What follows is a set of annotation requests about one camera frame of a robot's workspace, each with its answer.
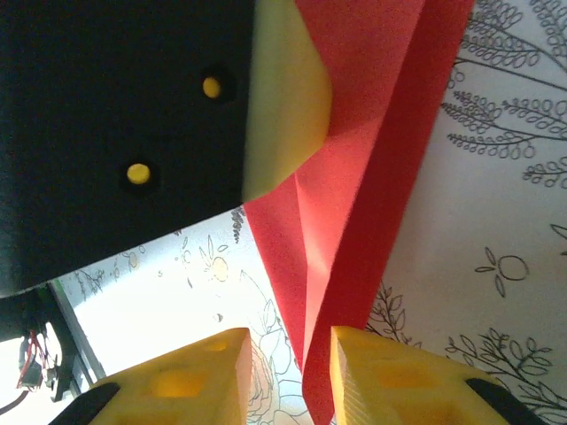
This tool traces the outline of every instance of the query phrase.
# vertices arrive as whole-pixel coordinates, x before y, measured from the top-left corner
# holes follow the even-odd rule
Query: yellow foam block
[[[244,201],[272,190],[321,148],[330,107],[329,75],[294,0],[258,0]]]
[[[243,425],[251,370],[249,330],[227,330],[97,382],[120,390],[90,424]]]
[[[486,373],[359,329],[331,331],[339,425],[508,425],[465,382]]]

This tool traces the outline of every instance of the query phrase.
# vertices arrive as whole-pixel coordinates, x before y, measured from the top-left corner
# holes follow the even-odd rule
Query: red paper
[[[298,0],[333,82],[325,147],[246,206],[316,424],[330,326],[363,328],[472,0]]]

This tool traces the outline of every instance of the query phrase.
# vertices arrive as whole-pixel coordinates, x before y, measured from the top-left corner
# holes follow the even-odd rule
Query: black panel
[[[240,203],[253,7],[0,2],[0,297]],[[227,102],[202,92],[219,66]]]
[[[27,336],[31,329],[38,330],[44,323],[43,305],[36,291],[0,299],[0,343]]]

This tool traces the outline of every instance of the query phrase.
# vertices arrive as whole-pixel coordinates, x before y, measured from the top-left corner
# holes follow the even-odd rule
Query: yellow dot
[[[145,184],[150,180],[150,168],[145,164],[134,164],[128,167],[126,176],[132,184]]]
[[[221,95],[221,84],[214,77],[206,77],[203,81],[203,92],[205,96],[216,99]]]

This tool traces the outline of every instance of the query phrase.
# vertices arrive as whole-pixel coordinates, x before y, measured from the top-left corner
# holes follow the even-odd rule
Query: botanical line drawing
[[[179,249],[179,256],[176,256],[174,258],[175,261],[178,261],[179,258],[181,258],[181,261],[185,267],[190,264],[190,260],[191,260],[191,253],[187,246],[188,244],[189,244],[189,238],[186,236],[183,238],[183,244]]]
[[[403,295],[393,297],[392,287],[386,288],[382,282],[372,306],[366,330],[399,343],[421,348],[421,341],[415,342],[411,336],[403,332],[406,326],[406,309],[401,308],[402,304]]]
[[[232,234],[234,236],[234,242],[240,242],[240,231],[242,230],[242,225],[245,222],[246,212],[243,206],[239,206],[230,212],[230,218],[232,219]]]
[[[560,237],[567,240],[567,228],[564,228],[563,226],[559,226],[558,224],[552,224],[550,226],[551,229],[554,232],[556,232]],[[567,255],[567,251],[563,251],[561,255]]]
[[[485,247],[485,254],[490,265],[477,267],[475,272],[494,272],[494,286],[502,298],[506,297],[504,281],[520,282],[530,274],[530,268],[526,262],[517,255],[505,255],[496,259],[488,247]]]
[[[502,0],[477,0],[462,38],[461,51],[454,62],[450,89],[465,80],[464,67],[471,64],[567,92],[567,87],[534,78],[525,71],[545,60],[546,66],[567,73],[567,45],[564,22],[561,22],[566,13],[563,2],[530,0],[530,5],[542,32],[548,36],[546,42],[550,49],[512,34],[514,26],[524,19],[524,13],[516,6]]]
[[[498,101],[455,90],[456,102],[445,102],[441,107],[467,130],[447,135],[461,149],[478,155],[520,159],[534,158],[541,143],[560,143],[567,148],[567,86],[534,77],[539,69],[555,69],[567,81],[567,5],[561,0],[530,0],[529,4],[528,11],[539,22],[546,47],[520,36],[522,30],[517,24],[524,19],[524,13],[516,6],[502,0],[477,0],[448,87],[454,89],[465,81],[470,66],[481,66],[553,88],[560,98],[515,97]],[[567,189],[567,157],[529,165],[522,177],[546,188]]]
[[[81,286],[81,294],[83,301],[87,301],[88,291],[96,295],[99,291],[102,292],[102,284],[105,279],[105,271],[98,269],[94,274],[89,274],[84,270],[77,270],[74,272],[74,277]]]
[[[219,282],[225,282],[229,278],[229,265],[223,257],[218,255],[225,252],[228,248],[228,245],[223,244],[215,249],[213,239],[209,235],[206,252],[203,248],[198,249],[201,252],[201,258],[206,264],[205,272],[211,273],[213,278]]]
[[[301,396],[301,373],[276,304],[245,271],[240,284],[252,335],[252,380],[247,423],[307,425],[312,423]]]
[[[485,370],[543,421],[558,425],[567,423],[567,397],[550,388],[541,378],[553,367],[548,358],[553,351],[551,348],[539,346],[531,336],[522,342],[494,328],[478,336],[477,344],[465,335],[459,336],[460,341],[449,337],[445,351],[461,357],[472,367]]]

